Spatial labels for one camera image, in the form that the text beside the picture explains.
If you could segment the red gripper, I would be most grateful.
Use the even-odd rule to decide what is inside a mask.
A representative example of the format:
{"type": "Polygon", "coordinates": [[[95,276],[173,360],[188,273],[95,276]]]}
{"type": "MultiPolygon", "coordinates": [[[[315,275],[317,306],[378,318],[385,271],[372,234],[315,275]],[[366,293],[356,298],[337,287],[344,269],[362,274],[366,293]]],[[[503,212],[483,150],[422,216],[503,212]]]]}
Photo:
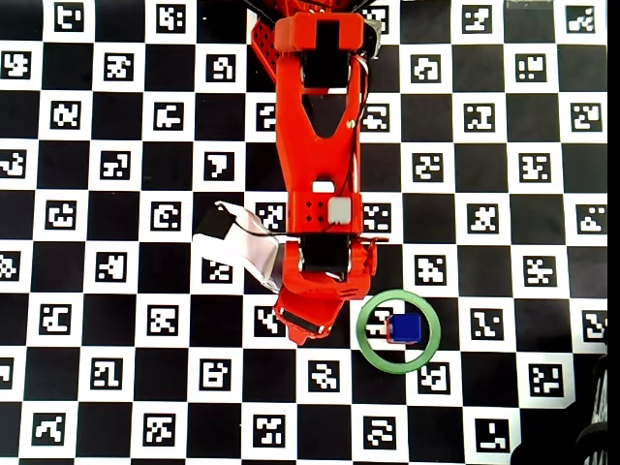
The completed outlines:
{"type": "Polygon", "coordinates": [[[322,339],[344,306],[369,292],[378,267],[383,237],[304,235],[286,243],[282,287],[273,311],[287,328],[288,338],[303,346],[322,339]]]}

